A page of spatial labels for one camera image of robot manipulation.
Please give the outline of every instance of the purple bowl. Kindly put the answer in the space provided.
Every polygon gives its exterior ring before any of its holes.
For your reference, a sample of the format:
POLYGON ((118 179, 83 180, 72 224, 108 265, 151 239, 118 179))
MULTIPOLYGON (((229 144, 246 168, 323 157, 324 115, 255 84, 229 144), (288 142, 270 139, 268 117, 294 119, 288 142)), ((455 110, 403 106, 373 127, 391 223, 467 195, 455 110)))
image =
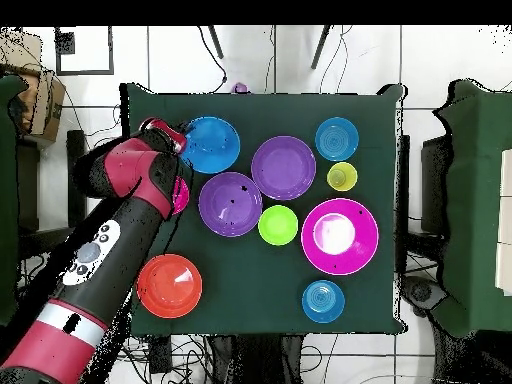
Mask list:
POLYGON ((291 200, 307 191, 316 173, 311 149, 295 137, 278 136, 256 151, 251 174, 261 192, 272 199, 291 200))
POLYGON ((241 236, 258 223, 261 193, 250 178, 223 172, 206 182, 199 194, 199 214, 210 230, 225 237, 241 236))

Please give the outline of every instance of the black button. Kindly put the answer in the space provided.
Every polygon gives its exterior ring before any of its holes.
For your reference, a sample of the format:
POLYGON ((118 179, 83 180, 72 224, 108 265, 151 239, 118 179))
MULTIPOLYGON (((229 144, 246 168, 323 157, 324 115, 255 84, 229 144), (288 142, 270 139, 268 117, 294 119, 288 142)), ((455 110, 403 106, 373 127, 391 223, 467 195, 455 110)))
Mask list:
POLYGON ((78 275, 84 275, 87 272, 87 267, 85 265, 80 265, 76 270, 78 275))

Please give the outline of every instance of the white control panel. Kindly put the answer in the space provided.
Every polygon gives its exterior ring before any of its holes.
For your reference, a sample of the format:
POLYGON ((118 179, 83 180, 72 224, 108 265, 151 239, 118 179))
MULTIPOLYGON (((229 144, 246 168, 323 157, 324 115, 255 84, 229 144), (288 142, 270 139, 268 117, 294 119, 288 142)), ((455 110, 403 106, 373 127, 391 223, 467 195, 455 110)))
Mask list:
POLYGON ((120 235, 121 227, 116 221, 111 219, 105 222, 94 235, 94 240, 78 249, 75 261, 62 277, 62 284, 75 286, 91 278, 120 235))

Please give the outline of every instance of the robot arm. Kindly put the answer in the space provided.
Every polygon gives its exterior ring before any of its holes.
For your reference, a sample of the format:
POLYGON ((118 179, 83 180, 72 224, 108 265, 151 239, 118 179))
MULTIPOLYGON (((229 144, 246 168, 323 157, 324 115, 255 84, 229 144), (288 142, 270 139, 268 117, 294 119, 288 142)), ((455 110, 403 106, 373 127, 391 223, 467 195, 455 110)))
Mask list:
POLYGON ((129 140, 81 158, 74 181, 91 197, 122 197, 84 240, 37 319, 0 367, 3 384, 77 384, 172 213, 183 134, 150 119, 129 140))

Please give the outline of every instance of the pink bowl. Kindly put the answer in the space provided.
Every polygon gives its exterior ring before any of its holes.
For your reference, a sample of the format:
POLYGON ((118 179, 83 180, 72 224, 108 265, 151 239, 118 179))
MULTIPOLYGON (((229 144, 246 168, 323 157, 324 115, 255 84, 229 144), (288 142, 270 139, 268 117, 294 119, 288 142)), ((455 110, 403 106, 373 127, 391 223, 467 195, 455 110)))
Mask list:
POLYGON ((174 201, 173 215, 180 213, 188 204, 190 193, 188 191, 187 183, 181 177, 176 177, 176 184, 174 184, 174 193, 172 199, 174 201))
POLYGON ((302 226, 302 248, 320 271, 347 275, 359 271, 372 259, 379 230, 372 214, 349 199, 320 203, 302 226))

